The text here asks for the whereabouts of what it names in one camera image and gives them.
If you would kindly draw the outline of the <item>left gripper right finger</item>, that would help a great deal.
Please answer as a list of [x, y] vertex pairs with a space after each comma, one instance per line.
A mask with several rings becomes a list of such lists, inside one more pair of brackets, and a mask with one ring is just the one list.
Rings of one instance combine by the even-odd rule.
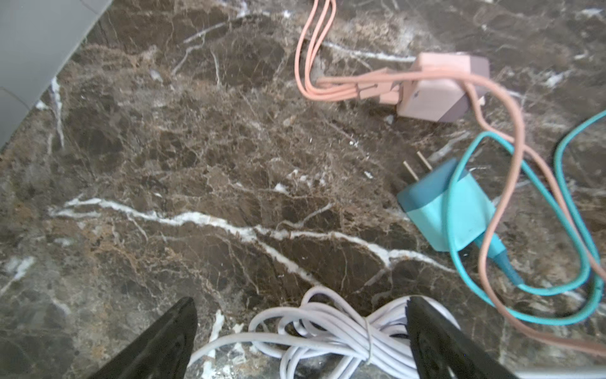
[[427, 300], [413, 297], [408, 301], [407, 321], [420, 378], [516, 379]]

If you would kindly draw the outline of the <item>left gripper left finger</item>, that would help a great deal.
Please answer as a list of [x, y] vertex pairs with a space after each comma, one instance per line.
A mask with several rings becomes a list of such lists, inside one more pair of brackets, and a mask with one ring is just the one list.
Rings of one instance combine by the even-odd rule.
[[92, 378], [183, 378], [197, 333], [193, 298], [178, 300]]

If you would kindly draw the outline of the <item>pink plug adapter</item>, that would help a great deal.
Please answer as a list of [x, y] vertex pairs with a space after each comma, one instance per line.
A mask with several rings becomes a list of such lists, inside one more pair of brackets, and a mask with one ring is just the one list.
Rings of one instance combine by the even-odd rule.
[[[489, 60], [474, 55], [421, 53], [411, 69], [449, 69], [490, 77]], [[450, 79], [408, 81], [402, 84], [401, 94], [397, 114], [403, 118], [453, 123], [471, 108], [466, 91]]]

